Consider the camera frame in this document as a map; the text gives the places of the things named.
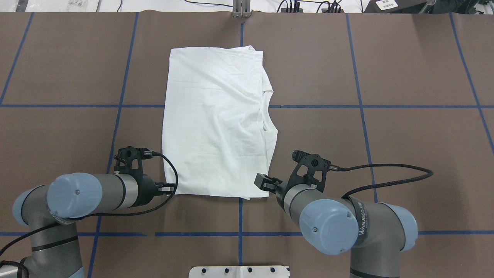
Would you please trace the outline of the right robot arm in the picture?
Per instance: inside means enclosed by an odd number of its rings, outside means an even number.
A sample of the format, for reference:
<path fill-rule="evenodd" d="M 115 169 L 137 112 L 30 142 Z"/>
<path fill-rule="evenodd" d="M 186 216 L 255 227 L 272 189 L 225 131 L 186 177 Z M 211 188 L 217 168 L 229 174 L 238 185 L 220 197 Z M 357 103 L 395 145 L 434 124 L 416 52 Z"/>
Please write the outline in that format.
<path fill-rule="evenodd" d="M 403 207 L 331 198 L 309 185 L 290 187 L 264 174 L 258 174 L 254 183 L 277 196 L 304 239 L 318 251 L 326 255 L 350 251 L 352 278 L 398 278 L 400 254 L 418 239 L 417 221 Z"/>

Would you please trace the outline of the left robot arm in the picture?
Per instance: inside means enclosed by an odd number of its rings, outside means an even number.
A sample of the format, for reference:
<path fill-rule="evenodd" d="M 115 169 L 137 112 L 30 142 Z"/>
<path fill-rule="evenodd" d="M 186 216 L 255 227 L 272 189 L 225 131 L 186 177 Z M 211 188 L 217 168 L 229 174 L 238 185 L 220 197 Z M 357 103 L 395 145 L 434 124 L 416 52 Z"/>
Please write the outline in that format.
<path fill-rule="evenodd" d="M 171 198 L 177 183 L 155 183 L 149 176 L 72 173 L 49 185 L 23 192 L 12 212 L 29 233 L 1 249 L 30 238 L 31 255 L 1 260 L 2 278 L 83 278 L 76 222 L 93 216 L 114 216 L 116 210 L 148 204 L 154 197 Z"/>

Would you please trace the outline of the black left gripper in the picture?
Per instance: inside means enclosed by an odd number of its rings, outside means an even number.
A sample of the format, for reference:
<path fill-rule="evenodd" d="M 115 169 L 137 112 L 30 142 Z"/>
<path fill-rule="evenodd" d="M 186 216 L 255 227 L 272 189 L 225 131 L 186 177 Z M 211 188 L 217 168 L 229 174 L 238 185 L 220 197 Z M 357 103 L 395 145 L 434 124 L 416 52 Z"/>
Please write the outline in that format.
<path fill-rule="evenodd" d="M 137 180 L 138 196 L 135 201 L 135 207 L 144 206 L 157 196 L 174 195 L 175 183 L 154 182 L 148 175 L 143 175 Z"/>

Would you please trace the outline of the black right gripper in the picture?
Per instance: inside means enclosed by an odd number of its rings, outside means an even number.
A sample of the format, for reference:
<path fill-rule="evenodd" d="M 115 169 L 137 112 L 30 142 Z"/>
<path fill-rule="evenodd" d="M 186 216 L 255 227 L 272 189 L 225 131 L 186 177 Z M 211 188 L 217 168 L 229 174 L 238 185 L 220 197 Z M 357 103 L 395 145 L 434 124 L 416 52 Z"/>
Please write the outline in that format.
<path fill-rule="evenodd" d="M 257 174 L 254 184 L 262 191 L 275 194 L 279 205 L 284 204 L 286 194 L 294 187 L 293 182 L 282 181 L 279 178 L 267 176 L 266 174 Z"/>

